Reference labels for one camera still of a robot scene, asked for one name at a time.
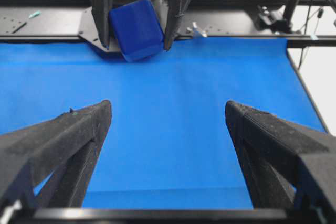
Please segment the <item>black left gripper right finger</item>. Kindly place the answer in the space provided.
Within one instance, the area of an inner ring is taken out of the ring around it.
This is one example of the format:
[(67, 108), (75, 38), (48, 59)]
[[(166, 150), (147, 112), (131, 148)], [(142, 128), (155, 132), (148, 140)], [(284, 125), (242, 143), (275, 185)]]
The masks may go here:
[(256, 208), (335, 210), (335, 137), (228, 101), (225, 122)]

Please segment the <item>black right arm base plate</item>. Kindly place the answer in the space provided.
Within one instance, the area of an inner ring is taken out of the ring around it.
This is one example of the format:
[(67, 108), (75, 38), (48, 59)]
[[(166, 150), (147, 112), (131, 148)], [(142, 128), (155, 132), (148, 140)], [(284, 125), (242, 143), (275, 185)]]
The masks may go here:
[(151, 0), (137, 0), (117, 8), (98, 0), (83, 13), (79, 36), (105, 53), (118, 48), (127, 62), (169, 50), (191, 0), (169, 0), (166, 28), (162, 28)]

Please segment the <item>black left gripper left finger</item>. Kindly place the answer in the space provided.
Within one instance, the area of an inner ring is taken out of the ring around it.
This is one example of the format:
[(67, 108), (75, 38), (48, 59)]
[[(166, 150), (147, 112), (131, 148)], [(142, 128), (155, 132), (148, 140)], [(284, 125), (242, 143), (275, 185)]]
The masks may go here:
[(81, 207), (111, 122), (104, 100), (1, 135), (1, 207)]

